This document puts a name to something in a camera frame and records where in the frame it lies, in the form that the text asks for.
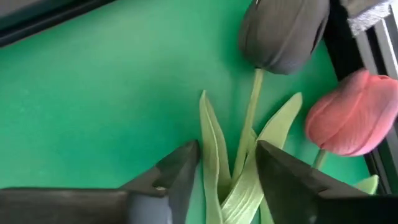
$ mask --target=tulip stem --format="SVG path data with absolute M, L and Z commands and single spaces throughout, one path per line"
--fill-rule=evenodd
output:
M 314 169 L 321 168 L 321 166 L 325 162 L 326 156 L 327 156 L 327 151 L 320 149 L 317 154 L 317 157 L 315 158 L 315 162 L 313 163 L 313 168 Z
M 246 111 L 246 118 L 244 120 L 243 129 L 241 133 L 241 139 L 239 140 L 238 153 L 236 155 L 234 172 L 232 174 L 232 186 L 238 181 L 239 176 L 242 173 L 244 160 L 246 158 L 248 141 L 251 136 L 251 130 L 253 126 L 254 114 L 256 112 L 257 102 L 260 96 L 262 79 L 264 76 L 264 70 L 256 68 L 254 76 L 254 84 L 251 92 L 250 102 L 248 110 Z

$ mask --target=green background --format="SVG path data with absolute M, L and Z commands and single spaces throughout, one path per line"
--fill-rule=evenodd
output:
M 0 50 L 0 187 L 119 187 L 177 146 L 201 139 L 202 90 L 233 164 L 253 81 L 237 48 L 248 0 L 119 0 Z M 255 130 L 294 93 L 303 109 L 285 149 L 312 163 L 311 105 L 337 84 L 326 47 L 296 74 L 266 75 Z M 322 171 L 349 184 L 363 157 Z M 204 223 L 198 169 L 187 223 Z

